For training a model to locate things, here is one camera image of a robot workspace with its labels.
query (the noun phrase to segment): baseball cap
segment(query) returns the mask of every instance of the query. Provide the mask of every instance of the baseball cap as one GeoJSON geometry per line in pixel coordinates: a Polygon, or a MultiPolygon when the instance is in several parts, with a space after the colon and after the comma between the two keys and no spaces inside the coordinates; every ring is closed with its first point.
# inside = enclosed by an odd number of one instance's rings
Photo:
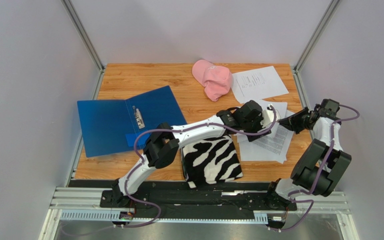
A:
{"type": "Polygon", "coordinates": [[[213,102],[229,93],[234,81],[229,68],[216,66],[204,59],[195,62],[192,75],[205,88],[205,94],[213,102]]]}

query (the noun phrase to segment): wood surface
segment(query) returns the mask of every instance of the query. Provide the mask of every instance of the wood surface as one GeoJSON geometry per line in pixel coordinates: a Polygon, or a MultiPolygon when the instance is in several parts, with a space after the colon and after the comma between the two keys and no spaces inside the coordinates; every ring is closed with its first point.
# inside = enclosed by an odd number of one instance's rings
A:
{"type": "MultiPolygon", "coordinates": [[[[296,113],[302,109],[299,94],[288,64],[248,64],[221,63],[232,73],[274,66],[289,93],[266,98],[271,102],[288,102],[287,109],[296,113]]],[[[201,121],[216,114],[217,111],[240,106],[232,91],[212,102],[204,93],[204,88],[191,74],[192,64],[108,64],[97,99],[127,99],[160,87],[169,85],[188,124],[201,121]]],[[[234,137],[238,157],[239,146],[234,137]]],[[[293,167],[311,142],[307,130],[294,134],[287,152],[287,161],[243,161],[241,167],[244,177],[240,182],[269,182],[278,178],[289,178],[293,167]]],[[[82,150],[76,179],[117,179],[124,176],[138,161],[134,152],[124,152],[100,157],[86,157],[82,150]]],[[[148,180],[184,181],[180,154],[174,162],[155,171],[148,180]]]]}

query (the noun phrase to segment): gray wall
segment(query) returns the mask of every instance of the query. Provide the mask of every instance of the gray wall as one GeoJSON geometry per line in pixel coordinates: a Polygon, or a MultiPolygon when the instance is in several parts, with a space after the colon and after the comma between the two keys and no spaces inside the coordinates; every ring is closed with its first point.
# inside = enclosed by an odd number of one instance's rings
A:
{"type": "Polygon", "coordinates": [[[332,98],[360,111],[340,130],[352,162],[338,188],[360,238],[384,239],[384,1],[343,0],[301,76],[312,105],[332,98]]]}
{"type": "Polygon", "coordinates": [[[59,0],[0,1],[0,239],[37,239],[98,71],[59,0]]]}
{"type": "Polygon", "coordinates": [[[107,63],[295,64],[330,0],[73,0],[107,63]]]}

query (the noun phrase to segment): gray floor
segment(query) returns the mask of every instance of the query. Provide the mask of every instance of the gray floor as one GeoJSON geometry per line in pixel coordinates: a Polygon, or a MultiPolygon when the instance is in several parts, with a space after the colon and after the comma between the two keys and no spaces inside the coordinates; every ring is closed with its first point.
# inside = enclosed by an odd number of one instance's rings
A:
{"type": "MultiPolygon", "coordinates": [[[[286,227],[299,219],[289,214],[286,227]]],[[[110,226],[105,221],[61,221],[60,226],[69,234],[84,234],[110,226]]],[[[56,240],[342,240],[335,214],[310,214],[294,230],[282,233],[268,231],[256,224],[203,224],[203,223],[154,223],[140,228],[111,228],[95,234],[72,237],[58,231],[56,240]]]]}

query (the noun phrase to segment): zebra pattern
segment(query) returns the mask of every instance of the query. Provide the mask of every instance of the zebra pattern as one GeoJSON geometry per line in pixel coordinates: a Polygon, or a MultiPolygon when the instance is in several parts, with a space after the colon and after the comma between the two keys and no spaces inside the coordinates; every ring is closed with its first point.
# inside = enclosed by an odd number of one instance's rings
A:
{"type": "Polygon", "coordinates": [[[184,179],[191,189],[244,176],[229,135],[186,145],[182,149],[182,166],[184,179]]]}

